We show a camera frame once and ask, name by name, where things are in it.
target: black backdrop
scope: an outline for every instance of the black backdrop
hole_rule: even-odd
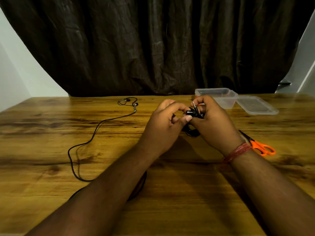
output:
[[[72,96],[274,92],[315,0],[0,0]]]

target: person's right hand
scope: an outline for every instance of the person's right hand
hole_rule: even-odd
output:
[[[194,99],[204,119],[192,118],[190,123],[200,132],[202,138],[212,147],[227,156],[245,141],[235,128],[227,112],[209,95],[202,95]]]

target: person's left hand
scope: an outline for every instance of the person's left hand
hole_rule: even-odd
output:
[[[183,103],[164,100],[152,113],[137,146],[158,158],[169,150],[178,138],[182,128],[192,119],[190,115],[177,118],[174,113],[189,110]]]

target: red wristband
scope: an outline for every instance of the red wristband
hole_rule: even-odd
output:
[[[243,154],[244,152],[252,149],[250,145],[247,143],[243,143],[242,145],[238,146],[234,151],[232,151],[229,155],[227,155],[223,159],[223,163],[229,163],[234,158],[237,158],[239,155]]]

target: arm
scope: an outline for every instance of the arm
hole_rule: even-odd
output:
[[[198,107],[205,118],[193,118],[191,123],[209,145],[226,156],[244,142],[213,98],[199,96],[194,103],[205,103]],[[315,200],[266,159],[250,150],[230,165],[274,235],[314,234]]]
[[[108,235],[141,176],[192,118],[178,119],[173,113],[188,109],[174,100],[163,101],[135,147],[27,235]]]

